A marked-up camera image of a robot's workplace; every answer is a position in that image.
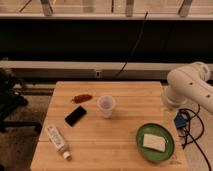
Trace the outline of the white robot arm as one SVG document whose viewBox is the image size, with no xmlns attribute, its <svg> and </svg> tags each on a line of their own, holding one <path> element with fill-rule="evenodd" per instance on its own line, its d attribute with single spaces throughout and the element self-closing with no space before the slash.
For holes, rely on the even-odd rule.
<svg viewBox="0 0 213 171">
<path fill-rule="evenodd" d="M 213 114 L 213 86 L 207 83 L 210 76 L 210 69 L 203 62 L 193 62 L 171 70 L 167 75 L 168 86 L 162 93 L 163 103 L 173 109 L 190 99 Z"/>
</svg>

